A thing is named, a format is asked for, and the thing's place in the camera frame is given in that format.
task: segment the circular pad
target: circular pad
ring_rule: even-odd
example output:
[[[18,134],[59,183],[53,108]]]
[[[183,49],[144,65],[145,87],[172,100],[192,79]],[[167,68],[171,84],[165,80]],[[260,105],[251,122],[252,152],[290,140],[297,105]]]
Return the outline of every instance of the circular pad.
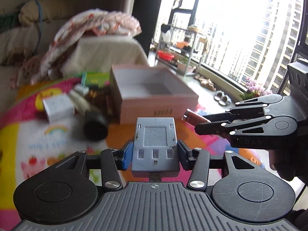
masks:
[[[249,223],[268,223],[280,220],[293,208],[295,193],[285,181],[236,153],[225,153],[224,159],[228,175],[215,183],[211,198],[226,215]]]
[[[98,191],[80,171],[51,166],[21,183],[13,199],[22,219],[61,224],[91,210],[97,202]]]
[[[275,127],[278,128],[278,129],[286,129],[288,128],[289,124],[285,121],[280,121],[280,122],[277,122],[275,124]]]
[[[264,202],[272,198],[274,191],[265,183],[252,181],[240,185],[238,187],[238,194],[245,200]]]
[[[40,185],[36,191],[36,197],[46,202],[57,202],[69,197],[72,189],[62,182],[48,182]]]
[[[276,96],[271,95],[271,96],[267,97],[266,99],[267,99],[268,101],[273,101],[273,100],[275,100],[276,98],[277,98]]]

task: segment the silver screw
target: silver screw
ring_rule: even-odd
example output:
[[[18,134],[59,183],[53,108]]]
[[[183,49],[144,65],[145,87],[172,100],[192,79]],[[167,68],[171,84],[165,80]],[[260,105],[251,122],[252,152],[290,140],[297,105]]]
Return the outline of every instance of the silver screw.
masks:
[[[110,180],[105,183],[105,186],[108,188],[117,188],[120,186],[120,183],[115,180]]]
[[[204,182],[200,180],[193,180],[189,185],[193,188],[202,188],[205,186]]]

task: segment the battery pack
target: battery pack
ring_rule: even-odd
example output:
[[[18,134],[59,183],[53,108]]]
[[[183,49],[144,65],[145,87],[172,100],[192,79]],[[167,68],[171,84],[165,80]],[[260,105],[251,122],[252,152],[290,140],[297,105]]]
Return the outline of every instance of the battery pack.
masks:
[[[176,177],[180,172],[173,118],[137,118],[131,172],[134,177]]]

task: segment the rainbow print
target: rainbow print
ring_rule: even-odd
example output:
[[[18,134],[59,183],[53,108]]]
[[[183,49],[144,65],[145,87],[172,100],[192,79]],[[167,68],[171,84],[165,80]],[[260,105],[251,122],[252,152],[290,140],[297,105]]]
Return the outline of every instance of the rainbow print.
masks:
[[[48,127],[45,130],[44,134],[45,135],[50,135],[50,134],[52,134],[55,131],[61,131],[63,133],[66,133],[68,131],[68,128],[65,125],[59,125],[59,124],[58,125],[53,125],[53,126]]]

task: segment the pink box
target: pink box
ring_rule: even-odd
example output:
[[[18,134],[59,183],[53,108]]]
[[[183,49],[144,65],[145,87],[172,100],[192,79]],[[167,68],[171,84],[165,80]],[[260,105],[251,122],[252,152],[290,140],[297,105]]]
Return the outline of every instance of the pink box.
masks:
[[[198,104],[199,96],[165,67],[113,65],[109,85],[120,124],[138,117],[181,119]]]

